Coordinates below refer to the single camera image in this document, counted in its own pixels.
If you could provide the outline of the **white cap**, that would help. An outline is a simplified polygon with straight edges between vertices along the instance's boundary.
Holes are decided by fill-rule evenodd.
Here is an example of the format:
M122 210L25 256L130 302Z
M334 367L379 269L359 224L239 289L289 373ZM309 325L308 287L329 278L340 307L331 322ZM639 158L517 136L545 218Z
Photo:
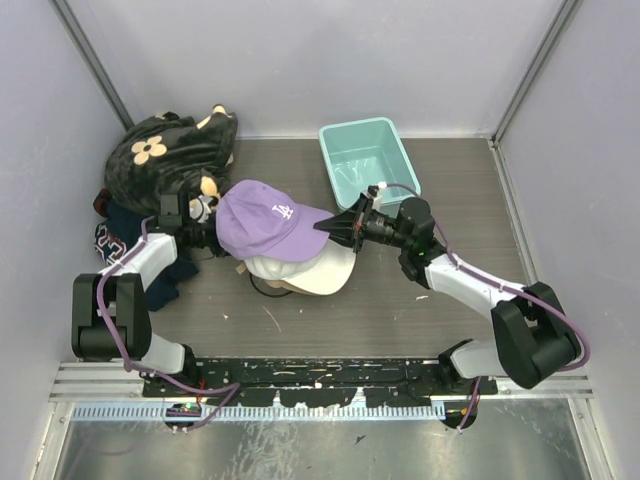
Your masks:
M276 260L255 256L244 261L248 270L265 280L286 282L296 293L328 296L348 282L355 266L356 254L329 241L314 258L304 262Z

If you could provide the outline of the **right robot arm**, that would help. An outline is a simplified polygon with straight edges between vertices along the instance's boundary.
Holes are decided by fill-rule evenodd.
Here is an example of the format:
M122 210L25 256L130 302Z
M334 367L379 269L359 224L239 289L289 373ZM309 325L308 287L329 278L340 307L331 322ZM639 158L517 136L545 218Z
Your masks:
M439 354L438 379L449 393L462 393L477 377L495 376L532 389L590 358L587 341L549 285L506 281L463 261L422 198L405 199L397 214L389 216L363 194L349 209L314 227L354 252L367 241L397 248L408 280L451 297L489 321L491 340L463 340Z

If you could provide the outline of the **black floral fleece blanket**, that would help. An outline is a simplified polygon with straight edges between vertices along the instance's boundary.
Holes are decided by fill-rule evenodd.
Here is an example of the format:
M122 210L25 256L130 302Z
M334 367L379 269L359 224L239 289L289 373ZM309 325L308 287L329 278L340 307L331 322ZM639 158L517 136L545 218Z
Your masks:
M218 201L231 187L239 119L216 104L197 121L173 112L130 128L108 156L104 186L124 208L156 215L165 194Z

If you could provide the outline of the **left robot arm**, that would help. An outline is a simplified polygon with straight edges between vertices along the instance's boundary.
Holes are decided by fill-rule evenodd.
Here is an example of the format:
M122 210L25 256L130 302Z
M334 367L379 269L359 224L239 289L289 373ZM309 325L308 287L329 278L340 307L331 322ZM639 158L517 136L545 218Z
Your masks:
M112 265L76 277L72 288L71 347L84 361L120 359L126 371L154 376L178 396L204 394L191 347L153 332L146 291L193 248L215 257L220 246L212 213L192 212L185 193L163 194L160 212L141 222L133 248Z

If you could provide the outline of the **purple cap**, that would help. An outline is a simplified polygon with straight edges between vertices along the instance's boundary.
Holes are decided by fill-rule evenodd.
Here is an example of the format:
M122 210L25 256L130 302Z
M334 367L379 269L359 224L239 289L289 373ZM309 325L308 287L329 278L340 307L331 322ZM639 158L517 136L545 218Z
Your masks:
M329 240L314 225L331 217L331 212L297 203L268 184L242 180L221 198L215 226L221 247L238 260L265 256L305 262Z

